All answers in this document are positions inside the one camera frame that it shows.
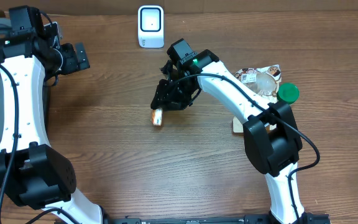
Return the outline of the orange snack packet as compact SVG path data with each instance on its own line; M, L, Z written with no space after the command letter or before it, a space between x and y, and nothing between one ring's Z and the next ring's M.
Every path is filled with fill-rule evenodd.
M163 119L163 109L157 108L155 110L152 110L151 122L154 126L161 126L162 119Z

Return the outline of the brown snack pouch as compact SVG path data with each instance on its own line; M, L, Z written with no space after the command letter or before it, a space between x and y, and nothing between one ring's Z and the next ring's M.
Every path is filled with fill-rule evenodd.
M277 92L282 80L279 65L263 68L243 68L238 70L234 76L262 98L266 98L272 103L278 101Z

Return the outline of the green lid jar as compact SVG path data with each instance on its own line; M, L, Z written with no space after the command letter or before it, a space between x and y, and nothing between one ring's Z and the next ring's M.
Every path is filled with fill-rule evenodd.
M282 84L277 92L277 99L284 101L289 105L293 104L300 96L300 91L295 84L284 83Z

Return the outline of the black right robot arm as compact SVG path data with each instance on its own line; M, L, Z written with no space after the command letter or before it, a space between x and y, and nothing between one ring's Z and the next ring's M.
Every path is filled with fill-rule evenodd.
M169 61L161 69L150 104L153 110L178 111L193 104L202 92L218 99L242 123L245 152L254 168L263 174L272 201L274 223L300 223L301 205L296 175L300 135L288 103L271 103L232 75L210 50L197 53L184 39L167 50Z

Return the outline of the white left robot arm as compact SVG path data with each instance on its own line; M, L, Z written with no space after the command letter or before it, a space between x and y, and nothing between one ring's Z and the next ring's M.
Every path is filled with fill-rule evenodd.
M51 147L45 128L46 81L88 69L85 48L61 44L58 24L44 24L46 13L35 7L13 7L9 15L10 33L0 39L0 196L65 223L107 223L103 208L77 188L72 163Z

